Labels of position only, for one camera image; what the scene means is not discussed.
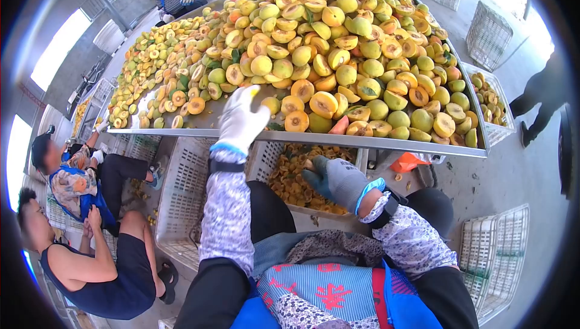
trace window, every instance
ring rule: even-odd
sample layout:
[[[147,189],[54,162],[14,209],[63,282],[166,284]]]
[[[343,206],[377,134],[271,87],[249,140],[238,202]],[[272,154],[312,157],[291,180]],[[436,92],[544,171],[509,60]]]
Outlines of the window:
[[[76,41],[81,38],[90,25],[91,21],[79,8],[64,21],[63,25],[54,34],[52,41],[40,55],[40,59],[38,59],[33,73],[30,75],[30,78],[42,90],[46,91],[48,89],[64,58],[67,57]]]
[[[30,142],[32,132],[32,127],[26,124],[20,116],[14,116],[6,157],[8,198],[10,199],[10,206],[14,212],[18,209],[18,193],[20,193],[20,188],[22,187],[26,153],[28,152],[28,143]]]

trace cap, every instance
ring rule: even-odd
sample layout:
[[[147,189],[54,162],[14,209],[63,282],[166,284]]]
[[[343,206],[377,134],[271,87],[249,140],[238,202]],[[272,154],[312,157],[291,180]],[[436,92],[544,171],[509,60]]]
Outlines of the cap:
[[[44,164],[44,156],[47,155],[48,144],[50,141],[50,134],[41,134],[34,138],[33,146],[30,152],[30,158],[32,159],[33,166],[36,167],[42,174],[46,172],[46,166]]]

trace black wrist strap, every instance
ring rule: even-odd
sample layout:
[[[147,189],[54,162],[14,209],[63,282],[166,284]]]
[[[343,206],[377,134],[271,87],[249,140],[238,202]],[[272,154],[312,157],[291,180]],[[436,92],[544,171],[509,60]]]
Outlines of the black wrist strap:
[[[388,224],[391,220],[391,217],[393,217],[395,215],[395,212],[397,212],[399,204],[405,205],[407,204],[407,202],[409,202],[405,197],[396,194],[392,190],[387,189],[387,191],[390,192],[391,194],[388,197],[387,204],[385,204],[385,206],[383,207],[383,212],[373,222],[370,222],[368,224],[373,230],[382,228],[386,224]]]

